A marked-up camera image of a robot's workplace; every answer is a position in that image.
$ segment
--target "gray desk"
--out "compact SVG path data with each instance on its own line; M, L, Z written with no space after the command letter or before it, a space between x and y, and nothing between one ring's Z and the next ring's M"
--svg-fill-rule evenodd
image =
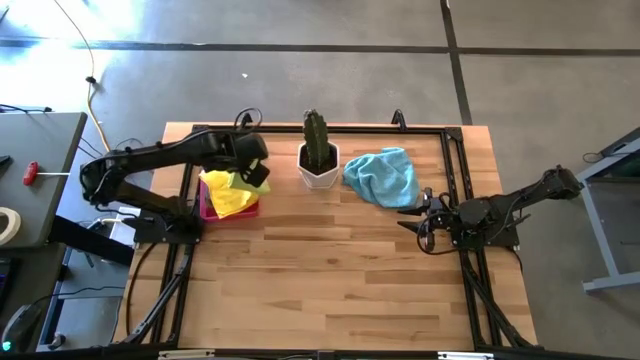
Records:
M640 284L640 271L629 271L630 244L638 244L640 224L640 178L604 177L616 164L640 152L640 138L623 143L606 157L576 176L584 188L584 200L609 276L582 284L587 293Z
M0 155L13 158L11 165L0 169L0 206L18 211L23 221L18 237L6 244L13 248L0 247L0 257L20 261L11 292L0 310L2 325L21 305L52 293L65 254L62 244L42 245L66 177L43 177L27 188L22 185L24 171L31 161L38 161L46 171L69 171L86 118L83 113L0 115ZM37 340L34 336L31 348Z
M0 155L13 162L0 169L0 206L20 214L20 230L2 249L41 246L62 196L66 176L40 176L23 186L27 165L42 172L68 172L84 129L84 113L0 114Z

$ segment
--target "concrete floor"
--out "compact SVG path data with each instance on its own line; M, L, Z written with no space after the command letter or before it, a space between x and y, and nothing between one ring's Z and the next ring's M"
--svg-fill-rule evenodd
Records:
M61 1L87 37L188 43L446 46L437 0ZM460 46L640 48L634 0L451 0ZM52 3L14 1L0 38L77 39ZM89 57L44 42L1 48L0 99L84 110ZM460 124L448 55L217 51L95 51L103 90L94 109L115 145L150 144L167 121L229 120L245 106L265 121L378 122L403 109L410 123ZM461 56L473 123L488 125L505 191L563 164L586 167L638 126L640 58ZM84 137L99 145L87 126ZM78 153L74 171L88 157ZM149 174L136 179L148 184ZM69 181L59 213L94 213ZM640 357L640 288L587 296L581 282L606 274L580 199L535 206L519 229L524 276L540 344L548 349Z

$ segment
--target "screwdriver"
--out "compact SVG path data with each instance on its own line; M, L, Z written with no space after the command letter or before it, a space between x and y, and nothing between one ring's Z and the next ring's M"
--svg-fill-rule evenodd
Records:
M36 177L38 175L45 176L69 176L69 173L39 173L38 172L38 162L32 161L27 166L27 170L24 172L24 176L22 177L22 184L24 186L31 186L34 181L36 181Z

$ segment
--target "cable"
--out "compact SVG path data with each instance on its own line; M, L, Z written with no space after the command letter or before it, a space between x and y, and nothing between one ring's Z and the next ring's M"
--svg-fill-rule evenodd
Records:
M80 225L80 226L84 226L83 224L93 224L96 220L105 217L105 216L110 216L110 215L98 215L96 217L94 217L93 219L89 220L80 220L80 221L76 221L76 224Z
M262 111L260 111L260 109L258 109L257 107L250 107L250 108L245 108L240 110L240 112L238 113L238 115L236 115L236 120L233 122L233 129L236 131L238 130L238 121L240 120L240 117L243 114L248 113L249 111L255 111L258 113L258 123L255 124L254 126L247 128L247 133L250 133L252 131L254 131L256 128L260 127L260 125L262 125Z
M635 152L624 152L624 153L615 153L615 154L610 154L607 156L603 156L601 153L594 153L594 152L588 152L588 153L584 153L582 154L582 161L588 163L588 164L595 164L598 161L607 158L607 157L613 157L613 156L624 156L624 155L631 155L631 154L635 154ZM595 156L595 157L599 157L599 159L595 160L589 160L587 159L589 156Z
M110 219L110 218L107 218L107 219L101 219L100 222L102 224L109 223L109 222L110 223L121 223L122 219Z
M98 207L98 205L96 205L96 211L99 211L99 212L114 212L114 213L116 213L116 214L120 214L120 215L122 215L122 216L131 216L131 217L134 217L134 218L137 218L137 217L138 217L138 215L129 214L129 213L123 213L123 212L118 211L118 210L113 210L113 209L100 209L100 208Z
M91 108L91 100L93 99L93 94L95 94L95 92L93 94L91 93L91 88L93 87L93 84L97 83L95 79L96 65L95 65L95 59L93 58L93 51L91 50L91 46L89 46L89 42L84 37L84 34L82 33L78 25L76 25L73 19L71 19L71 16L67 14L67 12L64 10L62 5L60 5L58 0L53 0L53 2L55 2L56 5L58 5L62 13L67 17L67 19L69 19L73 27L76 28L76 30L78 31L78 34L80 34L80 37L82 38L82 41L84 41L84 44L87 46L87 50L89 50L89 56L91 57L91 76L88 76L85 78L85 80L89 83L89 88L87 90L87 108L89 109L89 116L91 117L91 120L93 120L93 124L96 126L96 129L100 134L100 140L102 140L102 144L104 145L104 148L107 151L111 151L111 148L109 147L109 143L107 143L107 138L104 136L104 132L102 131L102 126L100 126L100 123L98 122L98 120L96 120L96 115L93 113L93 109Z
M513 199L513 201L511 202L511 204L509 205L509 208L507 210L507 212L505 213L505 218L504 218L504 222L502 223L502 226L500 227L500 230L498 230L495 234L493 234L492 237L490 237L489 239L485 240L485 244L492 241L493 239L497 238L498 235L500 235L504 229L507 228L507 223L509 222L509 215L511 215L511 213L513 212L513 207L516 205L516 203L520 200L522 200L523 198L526 198L527 196L529 196L531 193L533 193L534 191L536 191L540 185L542 185L544 183L544 180L547 178L547 175L549 175L549 173L554 172L557 170L547 170L544 172L544 174L542 174L542 177L540 178L540 180L538 180L538 182L529 190L527 191L526 194L520 194L520 196L516 197L515 199Z
M90 158L92 159L96 159L95 156L93 156L91 153L89 153L87 150L83 149L82 146L78 145L78 150L82 151L83 153L87 154Z
M84 169L86 169L86 166L84 168L82 168L82 170L80 170L80 185L82 185L82 190L86 190L86 186L83 180L83 172ZM111 173L111 171L113 171L113 169L109 169L107 170L104 175L102 175L102 178L100 179L100 183L98 183L98 187L96 188L96 190L93 192L93 194L91 194L89 196L89 202L93 202L93 198L95 197L95 195L102 190L102 185L104 185L104 182L107 180L107 177L109 177L109 174Z
M520 272L524 272L523 268L522 268L522 259L520 259L520 255L518 255L518 253L512 248L507 246L507 250L511 251L513 253L513 255L516 256L516 259L518 259L518 263L520 264Z
M278 358L277 360L290 360L290 359L313 359L315 355L312 354L300 354L300 355L290 355L285 356L283 358Z
M83 138L82 136L80 137L80 140L84 141L93 151L95 151L96 153L98 153L98 155L102 156L102 153L100 151L98 151L98 149L94 148L93 145L91 145L90 142L88 142L85 138Z
M420 242L420 233L424 229L425 225L427 224L429 219L431 219L433 217L436 217L436 216L443 216L443 215L451 215L451 213L444 212L444 211L438 211L436 213L428 215L426 218L424 218L424 220L422 220L422 222L420 223L420 226L418 227L418 231L416 232L416 242L418 243L418 247L420 248L420 250L423 253L427 254L427 255L444 255L444 254L449 254L449 253L458 251L458 249L454 248L454 249L449 249L449 250L444 250L444 251L431 251L431 252L429 252L429 251L427 251L426 248L422 247L422 243Z
M444 201L444 197L445 196L449 198L448 203ZM440 202L442 203L442 206L444 207L444 209L446 211L450 211L450 208L453 207L453 201L451 200L451 194L449 194L448 192L440 193L440 195L438 195L438 200L440 200Z
M131 335L131 325L129 325L130 321L130 310L131 310L131 294L133 292L133 285L136 283L136 278L138 277L138 272L140 271L140 265L142 265L142 263L144 262L144 260L147 258L147 256L149 256L149 253L151 252L151 250L153 250L154 247L156 247L158 243L152 243L151 245L149 245L149 247L142 253L142 256L140 256L140 261L138 261L138 263L136 264L136 268L135 270L133 270L133 275L131 275L131 282L129 283L129 290L127 290L127 300L126 300L126 307L125 307L125 328L127 330L127 336Z
M116 149L117 149L117 148L119 148L119 147L120 147L120 145L122 145L122 144L126 143L127 141L136 141L138 144L140 144L140 147L143 147L143 146L144 146L144 144L142 143L142 141L140 141L140 139L138 139L138 138L128 138L128 139L124 139L124 140L120 141L120 142L118 143L118 145L116 145L116 147L115 147L115 148L116 148Z
M17 106L0 104L0 108L3 108L3 107L11 109L9 111L22 111L25 114L28 114L30 112L41 112L41 113L47 112L47 111L45 111L45 109L42 109L42 110L27 110L27 109L23 109L23 108L20 108L20 107L17 107ZM3 113L5 111L6 110L0 109L0 113Z
M81 293L81 292L86 291L86 290L100 291L100 290L104 290L104 289L122 289L122 290L124 290L124 287L122 287L122 286L103 286L101 288L86 287L86 288L82 288L80 290L73 291L73 292L68 292L68 293L57 293L57 294L45 295L45 296L39 298L38 300L32 302L31 306L39 303L42 300L46 300L46 299L52 298L54 296L75 295L75 294Z

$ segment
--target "wooden tabletop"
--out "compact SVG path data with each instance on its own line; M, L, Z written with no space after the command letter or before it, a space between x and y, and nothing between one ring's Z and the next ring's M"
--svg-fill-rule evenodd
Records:
M192 125L168 123L163 142L183 138ZM475 195L500 193L488 128L462 129ZM296 169L301 134L263 137L272 192L260 198L258 217L206 226L196 246L180 347L471 349L458 255L421 253L415 235L396 224L418 218L366 203L340 180L330 190L308 190ZM447 191L436 136L331 134L330 139L340 146L341 166L383 147L403 147L420 186L436 194ZM455 150L452 156L457 164ZM183 166L156 170L151 190L177 195L182 172ZM462 184L459 176L457 183ZM448 248L446 233L437 235L436 249ZM156 246L142 264L132 295L131 328L158 296L167 248ZM136 252L132 271L143 249ZM496 302L535 343L516 258L504 249L486 252ZM168 309L165 337L173 302ZM479 313L488 339L482 306ZM124 314L122 306L114 341L125 337Z

